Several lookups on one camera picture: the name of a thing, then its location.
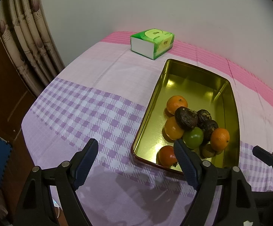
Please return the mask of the green tissue pack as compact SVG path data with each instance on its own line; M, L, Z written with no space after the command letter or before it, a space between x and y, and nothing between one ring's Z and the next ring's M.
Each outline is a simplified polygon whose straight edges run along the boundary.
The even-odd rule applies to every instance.
M150 29L130 36L131 51L151 60L173 47L175 35L171 32Z

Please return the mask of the brown longan fruit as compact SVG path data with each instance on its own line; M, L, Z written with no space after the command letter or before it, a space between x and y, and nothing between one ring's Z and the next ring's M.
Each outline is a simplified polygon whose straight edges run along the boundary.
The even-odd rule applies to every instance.
M210 145L210 143L208 143L205 146L203 146L203 148L202 148L202 156L204 158L212 158L212 157L215 156L215 151L212 149L212 146Z

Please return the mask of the orange mandarin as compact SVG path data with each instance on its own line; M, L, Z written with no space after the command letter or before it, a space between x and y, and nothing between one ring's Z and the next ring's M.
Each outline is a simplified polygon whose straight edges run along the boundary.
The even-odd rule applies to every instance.
M216 152L223 151L230 141L230 134L226 129L217 128L212 132L210 145Z
M164 131L171 140L180 139L184 134L184 130L178 125L174 116L167 119Z
M175 111L179 107L186 107L186 108L188 107L187 100L183 96L174 95L168 99L166 108L171 115L174 115Z

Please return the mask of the pink purple checked tablecloth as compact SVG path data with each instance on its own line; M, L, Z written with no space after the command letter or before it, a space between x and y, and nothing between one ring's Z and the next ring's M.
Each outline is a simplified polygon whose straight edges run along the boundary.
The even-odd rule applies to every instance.
M77 190L93 225L179 225L195 191L164 170L133 161L130 148L167 59L210 70L231 83L240 120L240 168L254 191L273 190L273 170L252 155L273 152L273 90L232 61L175 41L150 60L112 33L70 63L26 113L22 131L34 164L69 160L89 139L99 152Z

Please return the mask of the brown wooden door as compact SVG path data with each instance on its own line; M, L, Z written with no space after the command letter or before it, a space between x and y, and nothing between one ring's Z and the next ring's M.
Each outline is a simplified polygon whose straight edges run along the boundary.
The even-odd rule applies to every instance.
M34 166L21 129L34 100L0 39L0 138L12 146L0 187L0 211L10 222L14 220L21 191Z

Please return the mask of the green persimmon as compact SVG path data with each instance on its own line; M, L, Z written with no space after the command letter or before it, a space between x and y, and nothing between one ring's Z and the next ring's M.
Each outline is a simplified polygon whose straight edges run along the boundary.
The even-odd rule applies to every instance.
M183 134L182 139L188 148L194 150L202 144L204 134L199 127L194 127L191 131L186 131Z

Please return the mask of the maroon gold toffee tin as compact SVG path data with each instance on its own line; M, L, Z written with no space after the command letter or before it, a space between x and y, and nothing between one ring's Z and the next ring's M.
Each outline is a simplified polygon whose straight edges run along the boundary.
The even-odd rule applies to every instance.
M131 146L133 158L162 168L158 152L163 146L174 144L166 135L164 126L171 116L166 110L166 103L175 95L184 97L188 108L193 111L207 110L219 127L228 130L228 147L208 160L219 168L237 166L240 155L240 125L230 82L211 71L174 59L166 61L154 88Z

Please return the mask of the red tomato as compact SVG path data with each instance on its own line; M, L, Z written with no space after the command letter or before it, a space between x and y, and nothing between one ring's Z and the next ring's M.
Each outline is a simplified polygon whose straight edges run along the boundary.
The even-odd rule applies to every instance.
M178 164L177 158L174 154L173 146L163 146L157 153L158 162L163 167L176 167Z

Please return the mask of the dark mangosteen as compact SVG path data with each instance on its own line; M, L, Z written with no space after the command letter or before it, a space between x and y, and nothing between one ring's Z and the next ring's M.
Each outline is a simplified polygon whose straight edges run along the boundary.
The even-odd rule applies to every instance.
M206 144L210 142L211 135L215 129L219 126L215 120L208 120L203 124L203 143Z
M201 129L203 129L206 122L210 121L212 119L212 116L210 115L210 113L207 110L201 109L201 110L197 111L197 118L198 118L197 126Z
M177 124L185 131L192 130L198 123L197 112L187 107L177 108L174 116Z

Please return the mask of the beige patterned curtain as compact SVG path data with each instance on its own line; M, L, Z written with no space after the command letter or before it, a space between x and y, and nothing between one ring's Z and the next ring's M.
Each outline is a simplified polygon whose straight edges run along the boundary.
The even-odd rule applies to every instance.
M35 96L65 68L50 36L41 0L0 0L0 39Z

